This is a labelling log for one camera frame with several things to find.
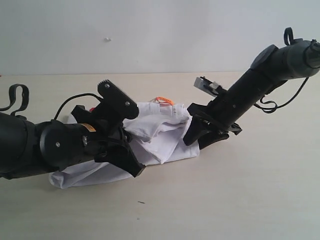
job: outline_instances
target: white towel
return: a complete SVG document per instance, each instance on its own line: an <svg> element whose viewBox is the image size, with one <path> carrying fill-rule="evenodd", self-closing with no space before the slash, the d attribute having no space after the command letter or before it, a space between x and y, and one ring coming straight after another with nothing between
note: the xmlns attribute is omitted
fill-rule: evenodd
<svg viewBox="0 0 320 240"><path fill-rule="evenodd" d="M198 142L190 146L183 142L192 117L182 104L141 102L138 107L139 116L132 120L125 119L123 126L132 134L130 146L140 163L146 166L163 164L199 155ZM76 123L72 115L68 123ZM65 189L111 183L130 177L129 173L108 162L92 160L50 173L49 181Z"/></svg>

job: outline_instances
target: white wall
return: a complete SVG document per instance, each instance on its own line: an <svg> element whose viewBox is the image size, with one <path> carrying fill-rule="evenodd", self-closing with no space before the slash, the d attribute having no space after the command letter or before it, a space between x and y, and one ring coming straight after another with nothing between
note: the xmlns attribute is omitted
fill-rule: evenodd
<svg viewBox="0 0 320 240"><path fill-rule="evenodd" d="M320 39L320 1L297 2L2 0L0 75L243 71L285 27Z"/></svg>

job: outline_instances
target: screw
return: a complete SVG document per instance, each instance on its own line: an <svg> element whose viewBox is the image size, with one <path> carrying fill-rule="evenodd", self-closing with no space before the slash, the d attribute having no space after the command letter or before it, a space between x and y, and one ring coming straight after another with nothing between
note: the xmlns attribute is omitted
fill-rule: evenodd
<svg viewBox="0 0 320 240"><path fill-rule="evenodd" d="M88 139L86 136L82 136L82 142L83 142L83 145L84 146L87 146L88 145Z"/></svg>

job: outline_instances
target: cable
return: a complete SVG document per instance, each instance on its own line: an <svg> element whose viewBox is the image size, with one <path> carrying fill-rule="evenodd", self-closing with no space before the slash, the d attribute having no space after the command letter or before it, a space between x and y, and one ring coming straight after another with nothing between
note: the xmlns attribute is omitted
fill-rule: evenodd
<svg viewBox="0 0 320 240"><path fill-rule="evenodd" d="M298 96L298 94L301 92L302 88L306 85L306 83L307 83L308 80L309 80L309 77L307 77L307 78L303 81L303 83L301 84L301 86L299 87L299 89L296 91L296 93L293 95L293 97L292 97L289 101L287 101L286 103L284 103L284 104L282 104L282 105L280 105L280 106L278 106L275 101L266 101L266 102L263 102L263 98L264 98L264 97L260 99L260 103L262 103L262 104L275 104L275 107L262 107L262 106L258 105L257 103L254 104L254 106L255 106L256 108L258 108L258 109L261 109L261 110L262 110L264 113L266 113L266 114L272 114L272 113L275 112L277 109L283 108L283 107L287 106L289 103L291 103L291 102Z"/></svg>
<svg viewBox="0 0 320 240"><path fill-rule="evenodd" d="M68 102L70 102L70 101L73 100L73 99L81 98L81 97L85 97L85 96L92 96L92 97L98 99L98 101L100 101L100 102L103 100L103 98L101 98L101 97L99 97L99 96L97 96L97 95L95 95L95 94L93 94L93 93L82 93L82 94L78 94L78 95L71 96L71 97L69 97L67 100L65 100L65 101L61 104L61 106L59 107L59 109L58 109L58 111L56 112L56 114L55 114L55 116L54 116L53 119L54 119L54 120L57 120L57 118L58 118L61 110L64 108L64 106L65 106Z"/></svg>

